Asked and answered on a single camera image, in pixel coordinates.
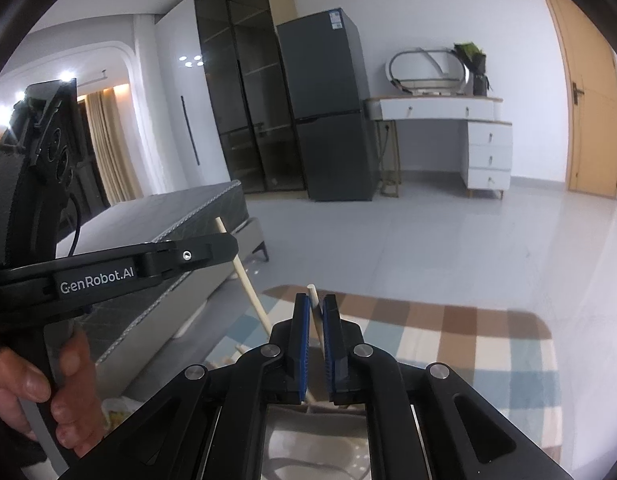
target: mattress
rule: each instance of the mattress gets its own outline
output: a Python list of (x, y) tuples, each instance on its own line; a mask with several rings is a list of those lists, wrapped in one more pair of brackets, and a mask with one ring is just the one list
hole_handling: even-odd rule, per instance
[[(82, 226), (76, 254), (214, 233), (218, 216), (229, 232), (248, 219), (239, 181), (119, 203)], [(72, 242), (73, 235), (62, 240), (57, 256), (68, 254)], [(172, 278), (153, 288), (94, 304), (92, 311), (80, 319), (92, 359), (105, 359), (116, 341), (137, 325), (163, 294), (177, 286), (178, 280)]]

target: bed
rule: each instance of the bed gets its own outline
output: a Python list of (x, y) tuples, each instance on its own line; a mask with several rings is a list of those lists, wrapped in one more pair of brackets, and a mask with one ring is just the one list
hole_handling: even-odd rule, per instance
[[(237, 238), (241, 258), (258, 250), (268, 258), (259, 222), (250, 218), (237, 180), (119, 203), (82, 226), (76, 254), (210, 234), (217, 232), (218, 216)], [(72, 242), (73, 235), (62, 240), (57, 256), (68, 254)], [(99, 395), (121, 395), (231, 272), (231, 263), (199, 269), (94, 304), (80, 322), (97, 364)]]

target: refrigerator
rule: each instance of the refrigerator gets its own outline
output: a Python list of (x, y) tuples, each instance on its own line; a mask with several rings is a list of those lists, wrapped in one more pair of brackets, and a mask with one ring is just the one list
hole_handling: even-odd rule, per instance
[(369, 82), (357, 27), (342, 9), (277, 27), (308, 196), (372, 200), (379, 180)]

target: checkered rug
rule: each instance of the checkered rug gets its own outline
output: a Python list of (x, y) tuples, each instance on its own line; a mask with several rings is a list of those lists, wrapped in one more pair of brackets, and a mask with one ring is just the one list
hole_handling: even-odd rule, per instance
[[(271, 322), (292, 315), (301, 286), (266, 290), (260, 299)], [(486, 400), (559, 463), (562, 408), (551, 332), (534, 314), (482, 310), (410, 301), (335, 294), (340, 313), (362, 329), (364, 340), (419, 367), (450, 365)], [(236, 345), (248, 348), (267, 340), (254, 312), (237, 319), (207, 361), (237, 360)]]

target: black cable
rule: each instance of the black cable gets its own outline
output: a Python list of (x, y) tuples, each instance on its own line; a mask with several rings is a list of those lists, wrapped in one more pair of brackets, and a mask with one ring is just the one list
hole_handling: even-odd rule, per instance
[(382, 148), (381, 144), (382, 144), (382, 139), (380, 137), (380, 160), (384, 160), (384, 154), (387, 152), (387, 146), (389, 145), (389, 130), (390, 130), (390, 126), (387, 124), (386, 125), (386, 131), (387, 131), (387, 136), (386, 136), (386, 140), (384, 141), (384, 147)]
[(77, 203), (77, 198), (72, 193), (69, 195), (71, 202), (75, 206), (75, 212), (77, 216), (77, 227), (75, 228), (75, 235), (73, 236), (73, 245), (70, 247), (70, 251), (68, 252), (68, 256), (73, 256), (75, 249), (77, 248), (77, 241), (79, 240), (79, 231), (82, 228), (82, 213), (79, 210), (79, 204)]

